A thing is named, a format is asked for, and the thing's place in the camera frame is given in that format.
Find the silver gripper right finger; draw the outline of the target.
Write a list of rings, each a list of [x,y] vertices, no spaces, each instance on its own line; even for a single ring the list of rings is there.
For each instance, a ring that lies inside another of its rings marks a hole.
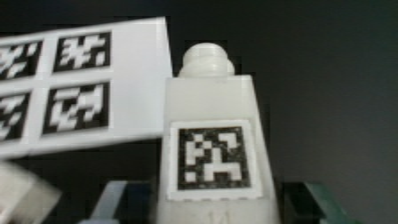
[[[363,224],[347,214],[320,183],[285,182],[279,202],[283,224]]]

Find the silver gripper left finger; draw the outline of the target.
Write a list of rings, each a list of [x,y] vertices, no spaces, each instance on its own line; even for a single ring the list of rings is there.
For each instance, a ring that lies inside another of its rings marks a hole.
[[[111,181],[91,216],[79,224],[151,224],[151,196],[148,181]]]

